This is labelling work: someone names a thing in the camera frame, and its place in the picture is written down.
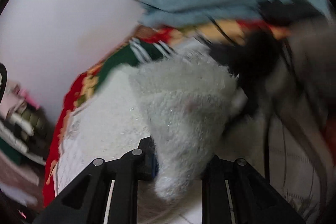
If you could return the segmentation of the white fluffy knit cardigan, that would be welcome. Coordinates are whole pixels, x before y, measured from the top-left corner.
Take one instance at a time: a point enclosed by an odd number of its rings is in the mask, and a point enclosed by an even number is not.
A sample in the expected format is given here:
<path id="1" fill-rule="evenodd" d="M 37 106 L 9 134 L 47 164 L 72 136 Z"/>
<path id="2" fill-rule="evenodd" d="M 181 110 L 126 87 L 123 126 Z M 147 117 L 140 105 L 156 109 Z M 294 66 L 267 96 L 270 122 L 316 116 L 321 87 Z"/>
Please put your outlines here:
<path id="1" fill-rule="evenodd" d="M 117 66 L 96 94 L 69 115 L 59 147 L 56 192 L 93 159 L 119 159 L 151 137 L 158 161 L 154 194 L 166 202 L 180 199 L 210 161 L 242 97 L 236 77 L 195 39 L 159 61 Z"/>

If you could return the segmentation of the folded dark green garment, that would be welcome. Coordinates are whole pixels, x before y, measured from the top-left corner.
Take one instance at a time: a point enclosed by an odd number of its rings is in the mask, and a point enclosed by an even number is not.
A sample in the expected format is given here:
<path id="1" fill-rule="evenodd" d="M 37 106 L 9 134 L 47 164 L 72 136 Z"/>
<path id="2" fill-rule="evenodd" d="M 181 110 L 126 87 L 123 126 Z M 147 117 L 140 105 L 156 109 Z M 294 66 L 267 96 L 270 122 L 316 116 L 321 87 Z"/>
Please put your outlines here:
<path id="1" fill-rule="evenodd" d="M 112 53 L 103 63 L 99 73 L 95 91 L 98 91 L 109 73 L 119 65 L 137 67 L 141 64 L 151 63 L 163 58 L 169 58 L 175 50 L 163 41 L 148 43 L 144 40 L 131 38 L 122 49 Z"/>

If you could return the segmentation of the clothes rack with garments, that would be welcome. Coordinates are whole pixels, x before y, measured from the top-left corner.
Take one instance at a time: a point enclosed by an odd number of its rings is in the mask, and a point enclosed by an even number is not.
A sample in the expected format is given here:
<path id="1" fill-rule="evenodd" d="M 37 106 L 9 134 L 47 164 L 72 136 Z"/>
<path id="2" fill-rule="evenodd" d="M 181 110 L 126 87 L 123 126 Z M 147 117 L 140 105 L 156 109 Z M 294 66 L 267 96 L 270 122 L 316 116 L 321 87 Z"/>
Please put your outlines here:
<path id="1" fill-rule="evenodd" d="M 53 127 L 19 83 L 1 100 L 1 191 L 30 209 L 43 208 L 42 187 Z"/>

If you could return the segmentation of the white grid floral mat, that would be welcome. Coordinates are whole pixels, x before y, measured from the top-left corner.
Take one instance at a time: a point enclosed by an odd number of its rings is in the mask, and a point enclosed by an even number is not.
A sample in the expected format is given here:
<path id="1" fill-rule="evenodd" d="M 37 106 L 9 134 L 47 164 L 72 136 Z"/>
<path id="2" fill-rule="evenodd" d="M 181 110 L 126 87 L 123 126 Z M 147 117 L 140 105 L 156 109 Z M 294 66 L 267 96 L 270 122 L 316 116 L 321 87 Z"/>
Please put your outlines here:
<path id="1" fill-rule="evenodd" d="M 321 198 L 329 200 L 335 191 L 333 157 L 316 120 L 304 106 L 273 115 L 268 134 L 265 129 L 265 115 L 257 113 L 221 138 L 215 152 L 224 160 L 246 159 L 258 172 L 269 176 L 270 184 L 312 223 Z M 91 108 L 73 112 L 56 176 L 61 191 L 92 160 L 118 159 L 148 135 L 135 109 L 122 118 Z"/>

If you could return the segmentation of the red floral bed blanket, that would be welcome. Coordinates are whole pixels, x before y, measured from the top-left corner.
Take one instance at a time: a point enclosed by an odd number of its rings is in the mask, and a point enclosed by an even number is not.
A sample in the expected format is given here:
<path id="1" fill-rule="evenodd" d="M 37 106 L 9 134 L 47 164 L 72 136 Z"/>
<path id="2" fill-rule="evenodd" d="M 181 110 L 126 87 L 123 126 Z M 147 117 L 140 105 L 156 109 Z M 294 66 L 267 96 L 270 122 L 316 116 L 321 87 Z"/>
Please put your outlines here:
<path id="1" fill-rule="evenodd" d="M 163 41 L 169 47 L 175 47 L 182 44 L 188 35 L 200 33 L 201 36 L 209 40 L 218 40 L 227 44 L 228 40 L 221 34 L 224 31 L 230 39 L 238 44 L 244 44 L 244 38 L 250 31 L 258 29 L 270 31 L 276 39 L 282 39 L 289 36 L 288 27 L 273 26 L 264 20 L 217 20 L 215 23 L 206 23 L 193 27 L 171 28 L 163 27 L 155 30 L 142 25 L 131 33 L 121 44 L 115 46 L 102 60 L 86 72 L 78 75 L 73 82 L 68 93 L 64 97 L 63 109 L 59 120 L 55 126 L 53 139 L 50 147 L 49 156 L 46 161 L 45 184 L 43 185 L 43 205 L 49 205 L 61 191 L 60 182 L 56 176 L 59 175 L 61 158 L 63 156 L 62 143 L 67 135 L 67 129 L 71 121 L 71 114 L 82 104 L 91 99 L 95 94 L 95 86 L 98 81 L 99 73 L 104 61 L 117 50 L 126 46 L 131 38 L 144 40 L 148 43 Z"/>

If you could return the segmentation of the black shiny plastic bag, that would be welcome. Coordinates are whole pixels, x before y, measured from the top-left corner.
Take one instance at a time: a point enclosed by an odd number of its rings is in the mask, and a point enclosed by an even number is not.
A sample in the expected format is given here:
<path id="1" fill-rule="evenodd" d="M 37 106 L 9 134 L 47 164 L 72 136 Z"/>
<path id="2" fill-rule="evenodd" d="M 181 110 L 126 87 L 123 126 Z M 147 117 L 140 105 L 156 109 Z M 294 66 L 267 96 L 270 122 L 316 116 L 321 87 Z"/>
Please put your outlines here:
<path id="1" fill-rule="evenodd" d="M 268 24 L 280 27 L 289 27 L 302 20 L 324 18 L 307 0 L 294 0 L 292 3 L 279 0 L 260 2 L 259 14 Z"/>

